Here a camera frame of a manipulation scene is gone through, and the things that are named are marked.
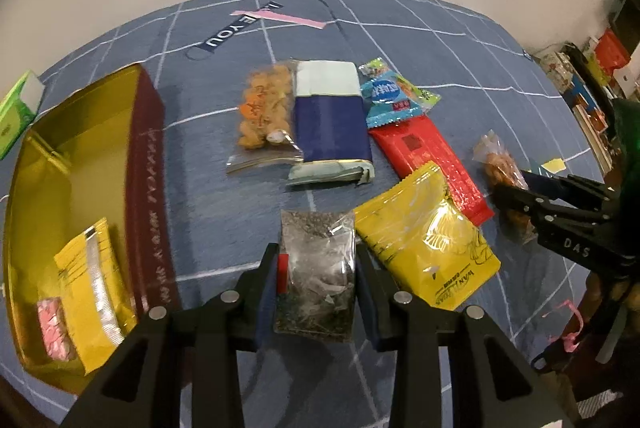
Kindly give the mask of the small clear nut bag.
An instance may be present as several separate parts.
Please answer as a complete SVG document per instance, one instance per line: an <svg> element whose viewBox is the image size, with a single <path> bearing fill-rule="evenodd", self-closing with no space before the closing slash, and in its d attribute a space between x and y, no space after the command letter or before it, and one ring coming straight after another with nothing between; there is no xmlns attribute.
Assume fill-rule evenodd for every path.
<svg viewBox="0 0 640 428"><path fill-rule="evenodd" d="M492 129L480 137L473 149L473 159L482 164L490 192L494 192L497 185L528 189L515 159ZM500 222L506 235L514 242L525 245L536 237L535 228L529 217L518 211L501 208Z"/></svg>

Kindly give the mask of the tall yellow snack bag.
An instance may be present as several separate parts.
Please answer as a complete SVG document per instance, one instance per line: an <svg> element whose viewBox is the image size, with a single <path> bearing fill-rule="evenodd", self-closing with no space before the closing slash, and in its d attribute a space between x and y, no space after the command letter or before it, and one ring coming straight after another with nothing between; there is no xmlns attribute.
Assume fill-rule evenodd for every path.
<svg viewBox="0 0 640 428"><path fill-rule="evenodd" d="M101 218L71 239L55 256L67 332L85 374L101 367L137 325Z"/></svg>

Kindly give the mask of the pink patterned snack pack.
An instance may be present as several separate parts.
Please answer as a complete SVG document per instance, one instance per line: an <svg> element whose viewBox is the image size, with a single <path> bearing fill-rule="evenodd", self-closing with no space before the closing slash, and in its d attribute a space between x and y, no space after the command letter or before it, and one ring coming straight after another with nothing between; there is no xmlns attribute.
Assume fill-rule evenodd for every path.
<svg viewBox="0 0 640 428"><path fill-rule="evenodd" d="M62 362L75 359L76 350L68 333L62 300L58 297L39 300L37 315L47 356Z"/></svg>

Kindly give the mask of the yellow Wanlyuan snack bag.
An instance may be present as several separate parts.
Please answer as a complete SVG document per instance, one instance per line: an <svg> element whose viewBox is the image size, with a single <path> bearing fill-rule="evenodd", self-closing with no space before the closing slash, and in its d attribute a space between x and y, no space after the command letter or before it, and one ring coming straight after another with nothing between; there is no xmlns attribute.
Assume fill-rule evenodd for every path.
<svg viewBox="0 0 640 428"><path fill-rule="evenodd" d="M500 269L483 234L428 162L354 209L355 228L404 291L432 307L461 306Z"/></svg>

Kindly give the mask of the grey clear seed bag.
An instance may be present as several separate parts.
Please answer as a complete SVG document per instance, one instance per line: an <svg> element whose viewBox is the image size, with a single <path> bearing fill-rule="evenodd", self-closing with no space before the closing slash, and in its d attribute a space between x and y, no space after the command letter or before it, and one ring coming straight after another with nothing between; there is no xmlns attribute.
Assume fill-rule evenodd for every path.
<svg viewBox="0 0 640 428"><path fill-rule="evenodd" d="M274 330L349 342L355 310L354 214L282 211Z"/></svg>

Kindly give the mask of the blue candy packet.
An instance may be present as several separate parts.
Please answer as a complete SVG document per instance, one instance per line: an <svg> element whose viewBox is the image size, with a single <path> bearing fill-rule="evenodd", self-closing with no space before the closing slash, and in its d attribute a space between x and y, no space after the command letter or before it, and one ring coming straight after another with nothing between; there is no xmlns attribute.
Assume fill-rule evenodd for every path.
<svg viewBox="0 0 640 428"><path fill-rule="evenodd" d="M368 103L369 129L407 121L422 114L422 107L399 86L393 73L384 73L364 82L361 93Z"/></svg>

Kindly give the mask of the pale green packet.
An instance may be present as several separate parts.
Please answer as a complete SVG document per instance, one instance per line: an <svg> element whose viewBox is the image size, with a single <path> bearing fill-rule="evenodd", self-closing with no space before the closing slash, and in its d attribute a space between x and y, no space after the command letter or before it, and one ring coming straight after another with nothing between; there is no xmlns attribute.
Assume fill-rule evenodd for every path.
<svg viewBox="0 0 640 428"><path fill-rule="evenodd" d="M356 182L362 185L370 182L374 176L373 163L366 159L324 159L292 166L288 173L288 184Z"/></svg>

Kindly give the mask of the green candy wrapper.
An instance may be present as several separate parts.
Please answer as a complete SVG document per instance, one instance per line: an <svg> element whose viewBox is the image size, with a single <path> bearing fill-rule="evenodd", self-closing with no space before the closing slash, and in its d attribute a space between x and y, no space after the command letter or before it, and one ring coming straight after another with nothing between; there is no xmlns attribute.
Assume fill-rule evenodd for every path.
<svg viewBox="0 0 640 428"><path fill-rule="evenodd" d="M440 96L427 89L421 89L412 84L406 77L403 77L392 69L382 58L375 58L358 66L360 73L368 80L374 80L382 75L390 75L397 83L398 87L415 103L418 103L424 113L433 109L440 101Z"/></svg>

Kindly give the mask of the navy white snack box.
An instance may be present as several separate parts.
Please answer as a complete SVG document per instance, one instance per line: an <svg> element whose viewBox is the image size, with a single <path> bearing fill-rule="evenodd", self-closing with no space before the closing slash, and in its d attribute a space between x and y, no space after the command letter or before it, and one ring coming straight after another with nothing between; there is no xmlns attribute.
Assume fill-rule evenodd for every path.
<svg viewBox="0 0 640 428"><path fill-rule="evenodd" d="M296 64L294 139L304 161L370 162L367 111L354 63Z"/></svg>

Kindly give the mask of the clear bag orange snacks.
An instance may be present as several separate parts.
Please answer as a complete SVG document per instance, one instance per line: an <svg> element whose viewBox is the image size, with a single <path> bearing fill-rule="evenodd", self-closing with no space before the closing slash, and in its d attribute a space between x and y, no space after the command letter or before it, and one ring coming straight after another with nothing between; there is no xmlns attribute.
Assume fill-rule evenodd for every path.
<svg viewBox="0 0 640 428"><path fill-rule="evenodd" d="M269 164L303 162L295 142L295 61L250 73L238 105L239 137L226 164L228 174Z"/></svg>

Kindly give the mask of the cluttered side shelf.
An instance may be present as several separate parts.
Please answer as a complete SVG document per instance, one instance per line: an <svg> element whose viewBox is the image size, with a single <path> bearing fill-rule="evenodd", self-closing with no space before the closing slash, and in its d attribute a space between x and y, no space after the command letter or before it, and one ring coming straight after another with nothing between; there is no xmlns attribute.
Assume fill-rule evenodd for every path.
<svg viewBox="0 0 640 428"><path fill-rule="evenodd" d="M620 181L622 148L616 138L613 102L639 100L637 2L616 0L604 31L582 46L556 43L532 57L570 107L604 179Z"/></svg>

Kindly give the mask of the red gold metal tin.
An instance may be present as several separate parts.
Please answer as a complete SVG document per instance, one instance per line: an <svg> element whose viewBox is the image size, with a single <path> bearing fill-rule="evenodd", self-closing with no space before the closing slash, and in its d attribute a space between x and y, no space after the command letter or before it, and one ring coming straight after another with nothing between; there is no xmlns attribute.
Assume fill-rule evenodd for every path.
<svg viewBox="0 0 640 428"><path fill-rule="evenodd" d="M165 107L140 63L54 107L23 139L4 219L3 273L17 359L32 377L79 394L92 373L44 349L37 303L60 293L55 255L106 220L128 304L182 307L172 264L164 192Z"/></svg>

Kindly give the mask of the blue checked tablecloth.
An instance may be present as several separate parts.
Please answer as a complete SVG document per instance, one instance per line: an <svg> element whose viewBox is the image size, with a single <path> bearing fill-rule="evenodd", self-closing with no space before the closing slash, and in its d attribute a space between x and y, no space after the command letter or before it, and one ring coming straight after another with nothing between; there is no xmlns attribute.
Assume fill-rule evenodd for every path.
<svg viewBox="0 0 640 428"><path fill-rule="evenodd" d="M286 14L326 21L323 30L254 23L213 55L189 58L232 21L230 12L265 2ZM493 130L519 167L563 159L568 174L601 180L600 169L559 92L495 21L441 0L189 0L119 25L43 68L44 112L75 90L130 63L143 63L166 115L165 199L171 254L184 307L228 289L277 242L280 210L348 211L398 181L372 142L367 185L288 188L288 166L227 175L236 111L250 71L272 61L374 58L440 95L428 113L477 187L488 196L472 151ZM483 307L527 360L558 336L579 303L587 271L506 237L494 217L482 226L501 269L469 300ZM351 344L272 335L257 354L238 354L247 427L386 427L395 353L376 353L356 311Z"/></svg>

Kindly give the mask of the green tissue pack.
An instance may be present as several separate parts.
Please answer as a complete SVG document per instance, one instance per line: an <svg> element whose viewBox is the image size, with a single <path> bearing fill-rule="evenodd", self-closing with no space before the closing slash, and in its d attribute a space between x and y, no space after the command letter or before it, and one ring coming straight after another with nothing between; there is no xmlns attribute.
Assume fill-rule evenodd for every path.
<svg viewBox="0 0 640 428"><path fill-rule="evenodd" d="M25 128L35 119L44 84L27 70L1 101L0 156L4 159Z"/></svg>

